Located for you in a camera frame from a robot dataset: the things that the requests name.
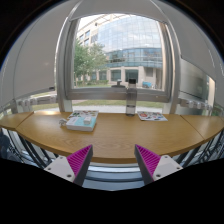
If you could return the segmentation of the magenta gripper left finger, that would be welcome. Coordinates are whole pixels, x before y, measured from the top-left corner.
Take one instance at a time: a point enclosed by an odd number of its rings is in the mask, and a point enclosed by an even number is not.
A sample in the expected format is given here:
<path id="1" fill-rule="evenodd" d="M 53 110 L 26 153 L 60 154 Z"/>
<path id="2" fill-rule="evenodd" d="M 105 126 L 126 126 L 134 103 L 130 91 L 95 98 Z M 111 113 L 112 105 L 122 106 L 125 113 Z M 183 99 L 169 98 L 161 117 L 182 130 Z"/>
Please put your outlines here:
<path id="1" fill-rule="evenodd" d="M 93 156 L 93 146 L 88 145 L 65 157 L 59 156 L 45 171 L 82 186 Z"/>

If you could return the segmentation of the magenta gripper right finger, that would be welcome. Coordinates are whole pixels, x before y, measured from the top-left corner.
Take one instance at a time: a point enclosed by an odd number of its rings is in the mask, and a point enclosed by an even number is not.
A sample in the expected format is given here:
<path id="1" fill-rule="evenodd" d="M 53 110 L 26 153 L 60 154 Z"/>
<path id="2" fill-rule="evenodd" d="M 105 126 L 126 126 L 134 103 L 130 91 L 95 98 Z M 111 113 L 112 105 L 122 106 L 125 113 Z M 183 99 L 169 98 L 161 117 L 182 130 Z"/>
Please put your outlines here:
<path id="1" fill-rule="evenodd" d="M 134 154 L 145 185 L 182 169 L 169 155 L 159 156 L 140 145 L 135 145 Z"/>

